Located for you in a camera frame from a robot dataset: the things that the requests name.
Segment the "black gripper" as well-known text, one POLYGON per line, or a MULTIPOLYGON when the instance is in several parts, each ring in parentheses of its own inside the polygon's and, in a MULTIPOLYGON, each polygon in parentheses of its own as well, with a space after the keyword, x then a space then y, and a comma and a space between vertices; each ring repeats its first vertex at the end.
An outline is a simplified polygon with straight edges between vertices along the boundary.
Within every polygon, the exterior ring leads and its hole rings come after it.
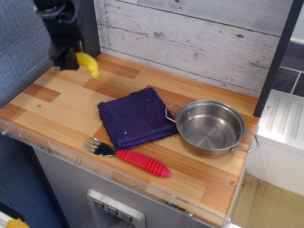
POLYGON ((51 42, 49 57, 55 71, 78 70, 76 53, 83 52, 79 2, 56 2, 42 11, 51 42))

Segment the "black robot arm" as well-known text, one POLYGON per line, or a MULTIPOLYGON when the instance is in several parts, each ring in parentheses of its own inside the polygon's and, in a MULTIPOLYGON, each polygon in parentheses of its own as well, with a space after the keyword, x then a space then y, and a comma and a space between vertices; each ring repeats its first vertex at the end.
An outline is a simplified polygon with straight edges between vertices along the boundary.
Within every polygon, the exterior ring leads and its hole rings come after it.
POLYGON ((76 53, 82 51, 80 5, 77 0, 35 0, 35 12, 50 36, 49 58, 59 70, 78 70, 76 53))

